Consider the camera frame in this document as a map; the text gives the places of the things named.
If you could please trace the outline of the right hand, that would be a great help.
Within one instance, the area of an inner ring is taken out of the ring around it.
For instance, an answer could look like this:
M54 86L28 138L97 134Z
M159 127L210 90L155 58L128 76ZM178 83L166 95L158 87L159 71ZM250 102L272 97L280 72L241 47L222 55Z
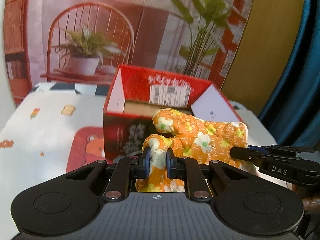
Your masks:
M306 213L319 215L319 196L302 186L294 184L291 185L291 190L300 196Z

